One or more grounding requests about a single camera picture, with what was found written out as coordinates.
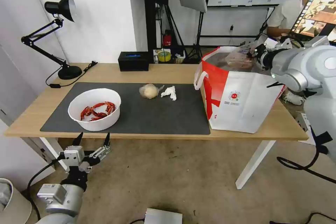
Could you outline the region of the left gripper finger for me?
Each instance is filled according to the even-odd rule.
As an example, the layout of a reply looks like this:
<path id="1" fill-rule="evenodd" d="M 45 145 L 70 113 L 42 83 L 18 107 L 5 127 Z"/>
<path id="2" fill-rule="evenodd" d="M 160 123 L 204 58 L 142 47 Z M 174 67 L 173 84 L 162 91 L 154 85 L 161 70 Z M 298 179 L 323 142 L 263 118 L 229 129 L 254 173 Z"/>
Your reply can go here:
<path id="1" fill-rule="evenodd" d="M 84 158 L 84 150 L 83 147 L 80 146 L 82 137 L 83 132 L 72 141 L 70 146 L 67 146 L 64 151 L 60 152 L 57 160 L 82 161 Z"/>
<path id="2" fill-rule="evenodd" d="M 110 148 L 110 132 L 107 134 L 104 143 L 95 151 L 84 151 L 84 162 L 88 163 L 89 167 L 99 164 L 109 153 Z"/>

